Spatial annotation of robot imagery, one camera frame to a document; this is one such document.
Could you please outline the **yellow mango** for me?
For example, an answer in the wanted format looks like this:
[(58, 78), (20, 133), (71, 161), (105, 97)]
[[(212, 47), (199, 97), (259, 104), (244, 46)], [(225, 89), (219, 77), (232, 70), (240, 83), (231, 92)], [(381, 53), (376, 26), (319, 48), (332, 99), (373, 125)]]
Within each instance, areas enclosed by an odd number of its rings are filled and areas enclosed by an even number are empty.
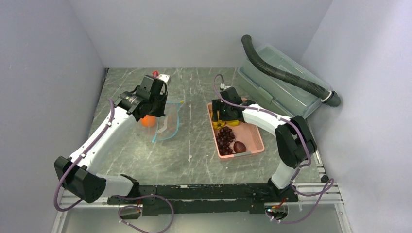
[(240, 124), (239, 120), (232, 120), (232, 121), (227, 121), (226, 125), (231, 126), (231, 127), (236, 127)]

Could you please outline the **orange fruit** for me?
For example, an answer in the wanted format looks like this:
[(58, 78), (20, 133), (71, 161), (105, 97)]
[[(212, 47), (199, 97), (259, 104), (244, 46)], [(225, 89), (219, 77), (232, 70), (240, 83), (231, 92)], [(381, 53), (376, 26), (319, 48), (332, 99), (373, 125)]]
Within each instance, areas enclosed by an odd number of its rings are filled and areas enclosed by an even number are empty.
[(157, 118), (154, 117), (154, 116), (147, 115), (147, 116), (141, 118), (139, 122), (145, 128), (152, 128), (152, 127), (156, 126)]

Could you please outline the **clear zip top bag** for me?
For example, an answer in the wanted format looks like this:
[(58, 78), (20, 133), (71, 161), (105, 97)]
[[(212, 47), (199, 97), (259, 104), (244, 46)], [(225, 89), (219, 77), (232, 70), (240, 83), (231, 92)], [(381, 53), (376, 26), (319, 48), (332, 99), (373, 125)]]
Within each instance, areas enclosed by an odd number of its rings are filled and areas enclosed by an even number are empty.
[(163, 141), (174, 137), (180, 125), (179, 110), (184, 104), (184, 101), (174, 102), (167, 101), (165, 106), (165, 116), (156, 117), (157, 124), (152, 128), (145, 128), (140, 122), (137, 123), (138, 135), (144, 136), (152, 143)]

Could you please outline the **yellow bell pepper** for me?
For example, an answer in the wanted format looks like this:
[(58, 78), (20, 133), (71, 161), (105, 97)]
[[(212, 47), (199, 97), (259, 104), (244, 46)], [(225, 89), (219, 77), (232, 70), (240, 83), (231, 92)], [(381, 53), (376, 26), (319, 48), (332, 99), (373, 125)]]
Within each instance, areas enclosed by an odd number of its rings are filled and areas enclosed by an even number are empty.
[(213, 112), (212, 111), (209, 112), (209, 115), (210, 115), (211, 125), (212, 125), (212, 128), (214, 130), (220, 130), (221, 128), (223, 128), (226, 125), (225, 121), (222, 121), (222, 120), (219, 120), (219, 119), (217, 121), (213, 121)]

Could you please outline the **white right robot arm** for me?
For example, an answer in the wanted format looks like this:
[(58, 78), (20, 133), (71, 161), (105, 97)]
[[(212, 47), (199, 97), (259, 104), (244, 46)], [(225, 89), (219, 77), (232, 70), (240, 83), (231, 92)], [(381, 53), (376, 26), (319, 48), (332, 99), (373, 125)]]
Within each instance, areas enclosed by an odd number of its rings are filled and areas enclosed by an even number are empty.
[(272, 185), (268, 187), (268, 196), (273, 201), (282, 200), (298, 170), (311, 164), (311, 156), (318, 149), (306, 120), (302, 116), (282, 116), (252, 100), (242, 100), (233, 87), (221, 91), (219, 96), (211, 102), (211, 120), (219, 128), (223, 123), (239, 121), (275, 136), (281, 161), (269, 179)]

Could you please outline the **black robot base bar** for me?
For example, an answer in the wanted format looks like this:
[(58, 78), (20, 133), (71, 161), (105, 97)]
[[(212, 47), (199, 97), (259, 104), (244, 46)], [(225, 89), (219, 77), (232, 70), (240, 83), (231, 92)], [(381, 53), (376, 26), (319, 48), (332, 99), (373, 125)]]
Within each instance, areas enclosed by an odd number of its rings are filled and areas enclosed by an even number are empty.
[(267, 183), (140, 185), (126, 198), (109, 196), (109, 205), (142, 205), (143, 216), (169, 214), (248, 212), (263, 214), (270, 205), (298, 202), (287, 187), (278, 190)]

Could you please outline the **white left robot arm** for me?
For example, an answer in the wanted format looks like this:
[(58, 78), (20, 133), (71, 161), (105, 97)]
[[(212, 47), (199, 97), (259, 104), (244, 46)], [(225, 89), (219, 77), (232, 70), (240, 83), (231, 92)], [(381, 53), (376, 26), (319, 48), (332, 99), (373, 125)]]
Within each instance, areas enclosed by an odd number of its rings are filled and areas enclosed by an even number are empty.
[(135, 203), (140, 196), (137, 180), (127, 175), (103, 176), (99, 171), (127, 129), (146, 116), (165, 116), (170, 81), (166, 74), (145, 75), (133, 91), (111, 100), (109, 114), (92, 136), (69, 157), (55, 160), (59, 185), (54, 195), (64, 188), (86, 203), (101, 196), (120, 196), (128, 204)]

